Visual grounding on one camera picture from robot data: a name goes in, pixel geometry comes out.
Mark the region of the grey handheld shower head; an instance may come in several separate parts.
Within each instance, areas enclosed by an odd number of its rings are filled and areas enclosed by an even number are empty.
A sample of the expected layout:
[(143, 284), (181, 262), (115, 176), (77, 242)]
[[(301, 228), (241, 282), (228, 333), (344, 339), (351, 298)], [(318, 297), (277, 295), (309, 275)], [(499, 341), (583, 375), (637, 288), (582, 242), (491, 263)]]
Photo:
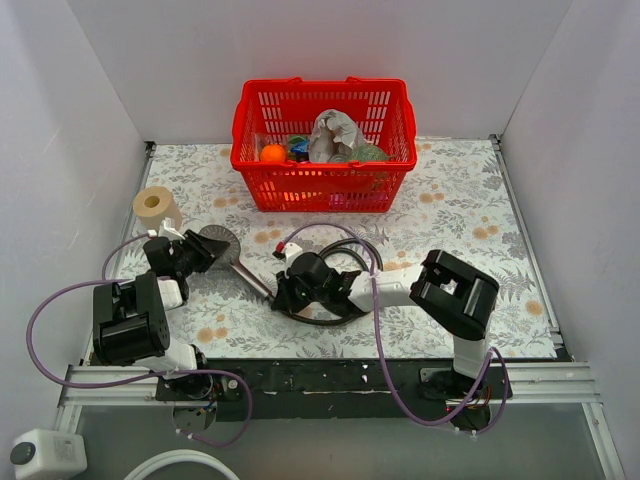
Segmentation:
[(233, 272), (261, 302), (268, 304), (273, 302), (272, 291), (240, 261), (240, 240), (230, 229), (221, 225), (206, 225), (200, 229), (199, 234), (210, 240), (224, 241), (229, 244), (222, 256), (213, 263), (212, 270)]

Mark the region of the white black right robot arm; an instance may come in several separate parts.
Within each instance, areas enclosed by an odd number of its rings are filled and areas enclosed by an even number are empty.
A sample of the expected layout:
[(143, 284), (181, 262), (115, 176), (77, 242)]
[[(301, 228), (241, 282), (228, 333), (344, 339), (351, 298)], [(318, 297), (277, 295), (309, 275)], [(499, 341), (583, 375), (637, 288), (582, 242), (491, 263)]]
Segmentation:
[(320, 255), (294, 243), (280, 244), (274, 256), (285, 268), (276, 274), (272, 310), (317, 325), (317, 320), (300, 312), (318, 303), (336, 316), (325, 323), (329, 326), (348, 323), (375, 307), (417, 306), (454, 341), (451, 370), (432, 375), (427, 390), (440, 398), (471, 398), (488, 386), (489, 375), (482, 365), (500, 289), (493, 277), (443, 250), (430, 251), (419, 265), (376, 273), (339, 272)]

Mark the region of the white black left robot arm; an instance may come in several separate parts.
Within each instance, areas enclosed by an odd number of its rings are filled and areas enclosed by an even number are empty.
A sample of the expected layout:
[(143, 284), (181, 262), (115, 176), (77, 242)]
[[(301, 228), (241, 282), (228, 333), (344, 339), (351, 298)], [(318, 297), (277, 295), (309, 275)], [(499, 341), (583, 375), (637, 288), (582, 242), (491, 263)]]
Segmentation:
[(205, 273), (231, 250), (227, 240), (191, 230), (143, 236), (149, 269), (133, 280), (107, 281), (93, 290), (93, 351), (106, 366), (159, 372), (169, 387), (193, 400), (215, 396), (215, 376), (204, 354), (173, 338), (166, 312), (189, 299), (187, 278)]

